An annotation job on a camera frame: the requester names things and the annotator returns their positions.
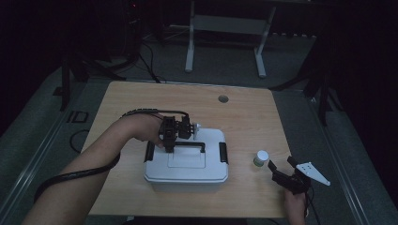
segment wooden table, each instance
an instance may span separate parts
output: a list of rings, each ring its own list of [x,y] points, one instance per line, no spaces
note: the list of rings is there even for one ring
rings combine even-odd
[[[227,96],[228,102],[219,102]],[[112,82],[99,107],[84,149],[123,113],[139,108],[179,110],[202,128],[223,131],[229,177],[211,193],[155,192],[144,179],[146,142],[130,140],[94,204],[92,215],[281,218],[283,188],[271,180],[267,164],[253,165],[265,149],[281,172],[291,174],[290,150],[272,93],[267,89]]]

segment human arm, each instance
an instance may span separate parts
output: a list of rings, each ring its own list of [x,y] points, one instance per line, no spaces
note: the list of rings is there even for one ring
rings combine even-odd
[[[284,190],[284,208],[290,225],[305,225],[305,193],[294,195],[290,190]]]
[[[108,165],[126,142],[135,138],[162,146],[160,115],[135,114],[111,124],[61,174]],[[83,224],[100,194],[109,172],[62,182],[48,187],[38,198],[23,224]]]

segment hand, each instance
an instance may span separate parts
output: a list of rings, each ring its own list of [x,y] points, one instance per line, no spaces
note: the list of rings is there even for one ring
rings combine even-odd
[[[284,190],[284,208],[286,209],[287,219],[291,225],[305,224],[305,198],[305,193],[293,195],[290,190]]]
[[[163,148],[159,137],[163,116],[156,114],[135,114],[120,118],[116,123],[122,126],[130,134],[129,138],[135,138],[142,142],[151,141],[158,147]]]

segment table leg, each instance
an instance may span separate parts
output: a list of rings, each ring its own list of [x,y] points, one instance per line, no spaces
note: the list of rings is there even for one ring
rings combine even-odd
[[[191,1],[191,19],[190,19],[190,43],[188,45],[188,52],[187,52],[187,62],[185,63],[185,71],[192,72],[193,68],[193,53],[194,53],[194,44],[193,44],[193,20],[195,17],[194,13],[194,1]]]

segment forearm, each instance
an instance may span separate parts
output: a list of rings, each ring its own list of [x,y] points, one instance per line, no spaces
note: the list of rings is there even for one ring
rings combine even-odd
[[[130,136],[133,136],[117,123],[111,125],[61,174],[108,165],[119,154]],[[108,173],[103,172],[48,187],[38,198],[24,224],[83,224],[100,194]]]

